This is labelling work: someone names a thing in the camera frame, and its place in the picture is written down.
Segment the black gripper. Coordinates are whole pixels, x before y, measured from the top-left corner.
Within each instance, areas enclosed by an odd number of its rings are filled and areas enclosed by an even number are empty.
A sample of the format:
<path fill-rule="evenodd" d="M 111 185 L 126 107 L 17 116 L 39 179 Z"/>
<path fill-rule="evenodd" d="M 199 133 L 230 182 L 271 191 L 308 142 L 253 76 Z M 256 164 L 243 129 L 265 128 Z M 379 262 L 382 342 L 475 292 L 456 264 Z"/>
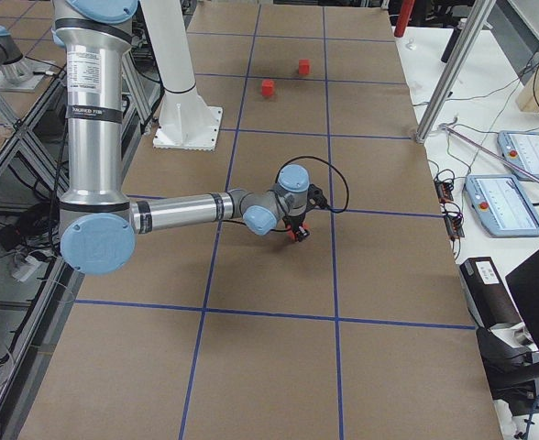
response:
<path fill-rule="evenodd" d="M 298 242 L 304 241 L 310 235 L 310 231 L 305 225 L 305 217 L 306 214 L 285 216 L 286 232 L 287 234 L 293 235 L 293 229 L 297 229 L 296 240 Z"/>

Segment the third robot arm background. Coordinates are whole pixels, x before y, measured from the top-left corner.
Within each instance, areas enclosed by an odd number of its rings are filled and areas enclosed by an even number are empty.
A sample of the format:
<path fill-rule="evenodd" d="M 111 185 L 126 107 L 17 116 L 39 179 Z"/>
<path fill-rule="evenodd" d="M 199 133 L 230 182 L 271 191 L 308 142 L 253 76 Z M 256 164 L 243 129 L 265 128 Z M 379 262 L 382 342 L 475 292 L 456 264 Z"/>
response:
<path fill-rule="evenodd" d="M 45 74 L 44 65 L 28 60 L 11 33 L 0 26 L 0 91 L 33 92 Z"/>

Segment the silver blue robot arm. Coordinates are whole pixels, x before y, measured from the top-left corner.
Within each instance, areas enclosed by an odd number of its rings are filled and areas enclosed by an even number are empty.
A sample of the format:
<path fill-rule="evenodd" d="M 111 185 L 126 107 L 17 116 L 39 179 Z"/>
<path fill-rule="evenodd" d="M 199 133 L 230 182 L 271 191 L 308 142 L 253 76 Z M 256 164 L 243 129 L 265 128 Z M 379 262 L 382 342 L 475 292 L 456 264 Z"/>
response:
<path fill-rule="evenodd" d="M 133 202 L 122 191 L 122 67 L 132 18 L 141 12 L 163 87 L 155 146 L 211 150 L 223 111 L 205 103 L 193 74 L 177 1 L 57 1 L 55 35 L 67 55 L 69 188 L 60 197 L 60 253 L 75 270 L 107 274 L 132 256 L 136 237 L 155 230 L 242 219 L 263 236 L 283 222 L 304 237 L 307 170 L 282 167 L 262 193 L 209 192 Z"/>

